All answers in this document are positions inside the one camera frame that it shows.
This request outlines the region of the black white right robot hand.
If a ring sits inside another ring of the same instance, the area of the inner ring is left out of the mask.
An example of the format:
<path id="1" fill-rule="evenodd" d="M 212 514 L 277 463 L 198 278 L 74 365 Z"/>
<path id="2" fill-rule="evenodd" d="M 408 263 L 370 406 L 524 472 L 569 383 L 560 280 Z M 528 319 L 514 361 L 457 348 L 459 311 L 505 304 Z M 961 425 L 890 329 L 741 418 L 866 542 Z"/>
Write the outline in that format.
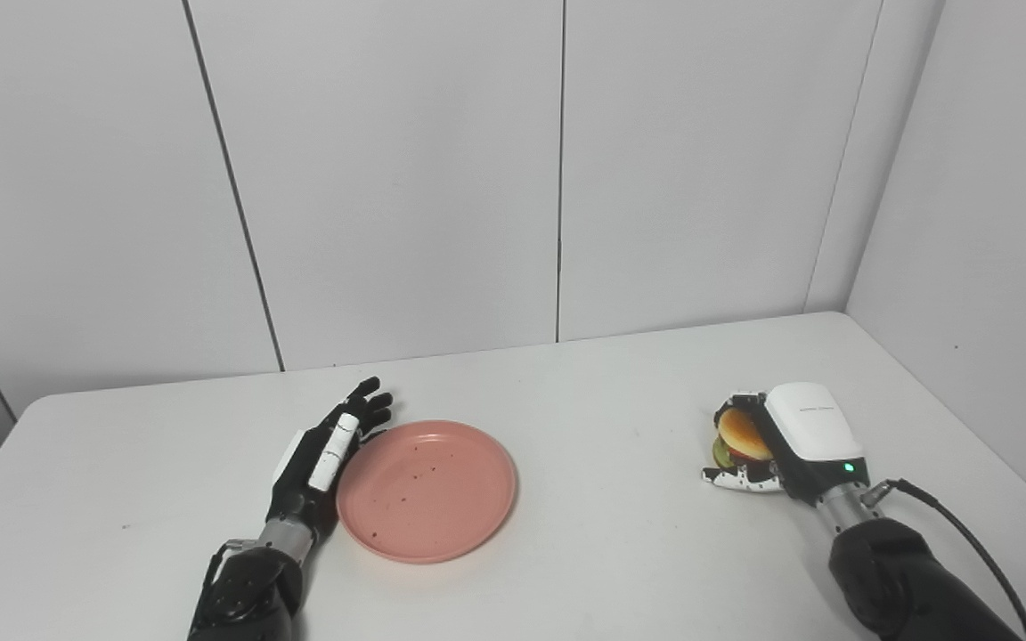
<path id="1" fill-rule="evenodd" d="M 731 394 L 713 414 L 712 465 L 701 478 L 740 492 L 785 492 L 817 506 L 834 490 L 864 490 L 864 448 L 825 385 L 782 383 Z"/>

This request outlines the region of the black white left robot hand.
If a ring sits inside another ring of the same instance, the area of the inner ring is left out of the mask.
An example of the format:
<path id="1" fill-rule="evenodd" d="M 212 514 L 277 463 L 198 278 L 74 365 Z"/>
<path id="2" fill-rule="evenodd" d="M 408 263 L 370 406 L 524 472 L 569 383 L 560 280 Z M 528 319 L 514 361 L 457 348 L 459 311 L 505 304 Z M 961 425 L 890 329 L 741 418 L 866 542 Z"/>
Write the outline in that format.
<path id="1" fill-rule="evenodd" d="M 337 491 L 347 460 L 392 417 L 394 396 L 378 377 L 358 383 L 315 427 L 297 436 L 274 479 L 265 519 L 292 521 L 325 540 L 338 523 Z"/>

